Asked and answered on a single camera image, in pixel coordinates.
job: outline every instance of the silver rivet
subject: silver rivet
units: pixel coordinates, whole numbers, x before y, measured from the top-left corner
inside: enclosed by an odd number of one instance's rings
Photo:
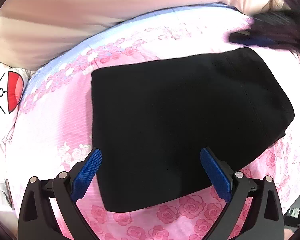
[[[30,178],[30,182],[31,182],[31,183],[35,183],[36,181],[37,181],[37,178],[36,178],[36,177],[31,177],[31,178]]]
[[[64,179],[68,176],[68,173],[66,173],[65,171],[59,174],[59,178],[60,179]]]
[[[241,179],[241,178],[243,178],[243,173],[242,173],[241,171],[237,171],[237,172],[235,173],[235,176],[236,176],[237,178]]]
[[[268,182],[272,182],[272,181],[273,181],[273,179],[272,179],[271,176],[266,176],[266,180],[267,180]]]

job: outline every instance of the pillow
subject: pillow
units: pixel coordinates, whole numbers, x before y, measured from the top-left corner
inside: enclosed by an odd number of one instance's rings
[[[29,71],[0,62],[0,140],[8,142],[18,114],[18,104],[29,79]]]
[[[161,8],[209,2],[245,14],[270,0],[6,0],[0,9],[0,62],[37,70],[86,38],[118,22]]]

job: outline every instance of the black fabric pad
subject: black fabric pad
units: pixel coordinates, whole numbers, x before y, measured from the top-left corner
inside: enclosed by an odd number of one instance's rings
[[[284,135],[292,105],[249,48],[97,69],[93,147],[105,208],[129,212],[211,185],[209,146],[236,171]]]

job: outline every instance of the beige fabric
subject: beige fabric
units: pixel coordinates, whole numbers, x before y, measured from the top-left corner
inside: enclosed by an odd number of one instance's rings
[[[120,21],[161,8],[218,1],[251,14],[270,0],[7,0],[0,10],[0,61],[36,70]]]

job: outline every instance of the pink floral fabric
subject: pink floral fabric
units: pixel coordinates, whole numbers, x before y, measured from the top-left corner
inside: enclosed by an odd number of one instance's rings
[[[31,176],[54,178],[61,171],[69,171],[90,152],[90,73],[94,69],[236,49],[237,45],[225,42],[226,35],[249,21],[247,16],[229,9],[220,16],[215,10],[210,14],[190,10],[177,18],[159,19],[126,27],[104,40],[98,38],[98,42],[87,44],[74,60],[56,66],[54,73],[26,91],[13,139],[6,146],[8,179],[17,213]],[[254,50],[290,98],[296,117],[286,135],[242,172],[256,179],[271,176],[282,211],[286,212],[300,194],[300,64],[288,51]],[[62,233],[71,238],[57,203],[51,203]],[[77,205],[102,240],[200,240],[220,215],[225,201],[209,187],[154,207],[113,213],[105,210],[94,178]],[[239,234],[250,205],[251,199],[247,199],[230,237]]]

